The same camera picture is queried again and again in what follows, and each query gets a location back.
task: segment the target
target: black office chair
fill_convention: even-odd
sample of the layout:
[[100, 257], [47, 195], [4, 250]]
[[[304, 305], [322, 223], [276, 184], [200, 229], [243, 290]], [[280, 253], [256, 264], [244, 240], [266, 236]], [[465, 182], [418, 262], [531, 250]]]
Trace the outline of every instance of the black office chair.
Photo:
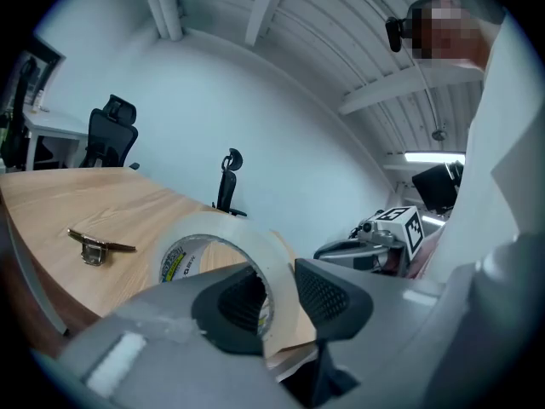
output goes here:
[[[104, 111], [93, 109], [89, 119], [87, 154], [80, 168], [122, 167], [137, 137], [138, 130], [134, 126], [120, 124]], [[138, 167], [138, 164], [130, 166], [133, 170]]]
[[110, 100], [102, 108], [106, 115], [123, 125], [130, 126], [136, 121], [135, 105], [110, 94]]
[[247, 216], [245, 212], [233, 209], [231, 207], [232, 194], [237, 186], [237, 177], [233, 172], [242, 166], [242, 162], [242, 154], [240, 154], [236, 148], [229, 148], [229, 155], [223, 159], [223, 162], [221, 162], [221, 183], [220, 190], [218, 192], [217, 207], [214, 206], [214, 203], [212, 203], [213, 208], [231, 213], [234, 216]]
[[[28, 84], [31, 82], [34, 72], [37, 70], [36, 60], [31, 57], [23, 64], [20, 69], [20, 78], [15, 91], [14, 107], [12, 118], [7, 123], [8, 134], [4, 139], [0, 154], [6, 167], [23, 168], [26, 164], [26, 150], [28, 149], [28, 138], [25, 138], [25, 116], [23, 115], [23, 106], [25, 105], [26, 92]], [[50, 152], [43, 144], [43, 137], [38, 138], [36, 145], [35, 161], [48, 160], [53, 158]]]

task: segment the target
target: person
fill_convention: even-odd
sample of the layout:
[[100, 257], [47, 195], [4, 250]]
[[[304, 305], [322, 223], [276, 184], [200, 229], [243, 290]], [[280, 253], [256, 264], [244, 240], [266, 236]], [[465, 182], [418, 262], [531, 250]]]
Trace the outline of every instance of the person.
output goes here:
[[494, 25], [453, 0], [418, 0], [386, 28], [393, 51], [401, 39], [419, 60], [484, 73], [456, 204], [420, 259], [418, 277], [445, 282], [513, 237], [545, 231], [545, 71], [509, 12]]

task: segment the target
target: packing tape roll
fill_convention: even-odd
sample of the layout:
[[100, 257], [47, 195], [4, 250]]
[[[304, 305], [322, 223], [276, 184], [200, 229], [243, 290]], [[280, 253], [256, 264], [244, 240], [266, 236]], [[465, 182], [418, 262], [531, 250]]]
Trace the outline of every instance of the packing tape roll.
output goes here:
[[153, 283], [198, 274], [204, 249], [213, 241], [239, 252], [263, 281], [268, 322], [261, 338], [265, 356], [272, 356], [285, 348], [295, 333], [299, 296], [290, 254], [271, 232], [259, 231], [248, 220], [218, 212], [185, 216], [158, 241], [151, 265]]

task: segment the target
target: white wall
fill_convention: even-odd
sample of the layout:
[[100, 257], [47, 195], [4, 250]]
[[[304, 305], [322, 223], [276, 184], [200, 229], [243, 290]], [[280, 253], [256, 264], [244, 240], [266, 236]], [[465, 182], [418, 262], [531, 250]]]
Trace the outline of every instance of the white wall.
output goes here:
[[383, 208], [387, 185], [316, 102], [249, 52], [218, 39], [159, 40], [128, 73], [138, 109], [127, 162], [208, 205], [229, 147], [244, 157], [232, 207], [303, 256]]
[[146, 0], [59, 0], [36, 28], [43, 41], [66, 57], [44, 105], [88, 122], [91, 110], [103, 107], [113, 93], [113, 79], [130, 55], [129, 45], [144, 49], [156, 40], [155, 31], [135, 37], [150, 16]]
[[220, 39], [157, 40], [148, 19], [145, 0], [62, 0], [37, 29], [66, 57], [45, 105], [86, 121], [111, 93], [133, 102], [140, 135], [126, 164], [208, 205], [237, 148], [232, 207], [300, 256], [384, 207], [376, 166], [299, 85]]

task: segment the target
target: black monitor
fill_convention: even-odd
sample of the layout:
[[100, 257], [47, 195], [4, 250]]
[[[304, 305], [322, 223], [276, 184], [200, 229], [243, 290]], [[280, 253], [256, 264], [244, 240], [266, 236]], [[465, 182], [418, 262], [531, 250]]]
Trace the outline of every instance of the black monitor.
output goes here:
[[438, 214], [443, 214], [454, 206], [458, 194], [447, 164], [436, 165], [413, 176], [412, 182], [427, 210], [435, 210]]

